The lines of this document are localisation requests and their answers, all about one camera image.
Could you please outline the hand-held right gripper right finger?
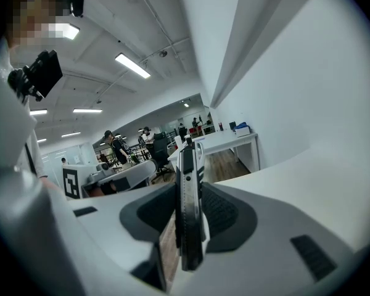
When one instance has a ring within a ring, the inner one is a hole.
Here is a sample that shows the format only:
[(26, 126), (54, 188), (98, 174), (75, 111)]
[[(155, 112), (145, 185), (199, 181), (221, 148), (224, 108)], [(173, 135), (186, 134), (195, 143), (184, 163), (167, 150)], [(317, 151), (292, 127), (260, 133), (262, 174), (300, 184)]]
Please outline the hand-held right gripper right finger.
[(351, 248), (291, 204), (206, 183), (210, 241), (186, 295), (314, 295), (346, 267)]

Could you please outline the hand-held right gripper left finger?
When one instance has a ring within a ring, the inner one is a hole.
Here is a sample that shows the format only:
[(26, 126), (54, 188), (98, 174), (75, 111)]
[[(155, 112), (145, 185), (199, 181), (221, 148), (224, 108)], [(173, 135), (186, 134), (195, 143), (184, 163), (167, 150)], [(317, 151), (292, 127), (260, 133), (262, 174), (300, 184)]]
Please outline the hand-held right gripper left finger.
[(166, 291), (160, 236), (176, 203), (175, 183), (69, 201), (78, 221), (123, 270)]

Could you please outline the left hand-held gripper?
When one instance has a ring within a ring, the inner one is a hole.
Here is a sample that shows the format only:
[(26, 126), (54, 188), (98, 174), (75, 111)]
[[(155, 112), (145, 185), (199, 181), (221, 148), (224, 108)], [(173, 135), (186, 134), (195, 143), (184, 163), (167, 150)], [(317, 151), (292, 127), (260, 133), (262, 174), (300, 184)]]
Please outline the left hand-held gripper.
[(64, 165), (62, 176), (65, 195), (71, 199), (83, 199), (99, 189), (104, 195), (130, 191), (149, 185), (157, 172), (157, 164), (147, 160), (116, 173), (107, 163), (98, 165)]

